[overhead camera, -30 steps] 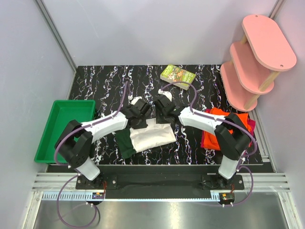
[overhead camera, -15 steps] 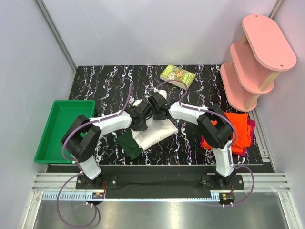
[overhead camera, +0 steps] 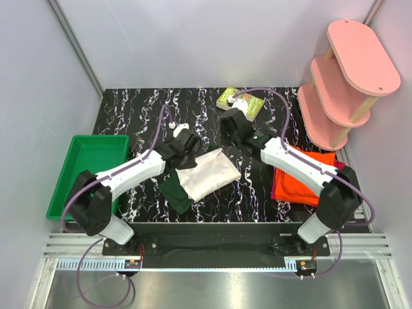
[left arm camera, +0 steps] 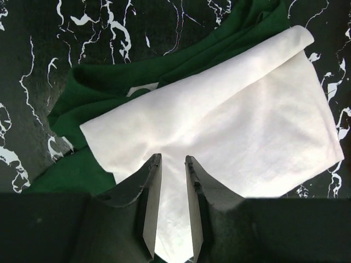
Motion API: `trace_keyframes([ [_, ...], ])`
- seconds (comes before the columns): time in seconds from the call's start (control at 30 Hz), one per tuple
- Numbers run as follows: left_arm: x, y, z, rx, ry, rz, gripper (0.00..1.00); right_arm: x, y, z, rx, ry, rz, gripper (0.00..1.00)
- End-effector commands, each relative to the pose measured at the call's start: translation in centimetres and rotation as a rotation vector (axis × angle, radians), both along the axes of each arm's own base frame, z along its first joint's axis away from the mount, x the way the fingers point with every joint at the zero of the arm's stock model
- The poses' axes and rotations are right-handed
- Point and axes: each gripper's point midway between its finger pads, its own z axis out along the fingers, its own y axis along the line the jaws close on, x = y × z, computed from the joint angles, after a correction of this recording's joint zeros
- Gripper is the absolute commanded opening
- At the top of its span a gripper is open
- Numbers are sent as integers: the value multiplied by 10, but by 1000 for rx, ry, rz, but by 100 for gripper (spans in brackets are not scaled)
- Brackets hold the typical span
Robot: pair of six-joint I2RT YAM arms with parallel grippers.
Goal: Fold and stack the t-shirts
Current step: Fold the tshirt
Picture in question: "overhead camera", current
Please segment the white and green t-shirt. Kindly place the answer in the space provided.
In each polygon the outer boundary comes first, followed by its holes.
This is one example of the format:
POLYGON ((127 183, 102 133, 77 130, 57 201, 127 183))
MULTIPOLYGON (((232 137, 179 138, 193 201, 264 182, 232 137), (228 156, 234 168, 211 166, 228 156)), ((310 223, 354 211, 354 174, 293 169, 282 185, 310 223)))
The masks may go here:
POLYGON ((195 158, 195 163, 196 167, 171 171, 170 177, 159 185, 163 197, 178 214, 184 214, 192 204, 241 178, 220 147, 209 147, 205 154, 195 158))

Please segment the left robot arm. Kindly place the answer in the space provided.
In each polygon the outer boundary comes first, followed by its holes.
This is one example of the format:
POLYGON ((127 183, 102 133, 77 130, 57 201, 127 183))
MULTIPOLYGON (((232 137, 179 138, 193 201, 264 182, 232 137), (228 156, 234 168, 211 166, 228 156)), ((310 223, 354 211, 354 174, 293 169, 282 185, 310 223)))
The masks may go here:
POLYGON ((69 214, 88 236, 111 239, 122 253, 134 254, 139 239, 127 222, 112 213, 112 203, 139 183, 168 169, 196 167, 194 154, 200 144, 197 134, 182 129, 175 137, 113 169, 96 174, 82 171, 71 188, 63 217, 69 214))

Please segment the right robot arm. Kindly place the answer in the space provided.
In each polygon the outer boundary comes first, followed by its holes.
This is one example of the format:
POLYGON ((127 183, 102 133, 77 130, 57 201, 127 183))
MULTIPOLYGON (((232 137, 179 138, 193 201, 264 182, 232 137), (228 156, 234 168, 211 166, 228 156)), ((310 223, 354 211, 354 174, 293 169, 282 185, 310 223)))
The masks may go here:
POLYGON ((266 128, 256 129, 237 108, 220 116, 221 143, 234 146, 243 155, 271 165, 306 185, 318 198, 316 211, 292 239, 294 251, 307 255, 315 242, 331 230, 341 229, 363 202, 355 171, 337 169, 285 144, 266 128))

